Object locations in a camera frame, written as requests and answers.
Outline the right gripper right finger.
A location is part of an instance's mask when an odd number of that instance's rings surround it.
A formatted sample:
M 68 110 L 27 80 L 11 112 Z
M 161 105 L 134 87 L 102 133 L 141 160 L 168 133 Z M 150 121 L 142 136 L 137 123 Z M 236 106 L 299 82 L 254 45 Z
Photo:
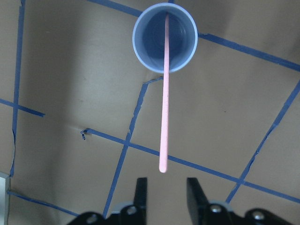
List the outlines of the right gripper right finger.
M 193 225 L 208 225 L 210 205 L 197 178 L 187 178 L 187 207 Z

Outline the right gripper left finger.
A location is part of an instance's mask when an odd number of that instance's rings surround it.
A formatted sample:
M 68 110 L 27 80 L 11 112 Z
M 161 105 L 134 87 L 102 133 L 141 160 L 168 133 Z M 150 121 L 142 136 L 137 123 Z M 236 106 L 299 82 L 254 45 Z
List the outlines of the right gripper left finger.
M 145 225 L 147 223 L 147 178 L 138 178 L 133 203 L 121 210 L 122 225 Z

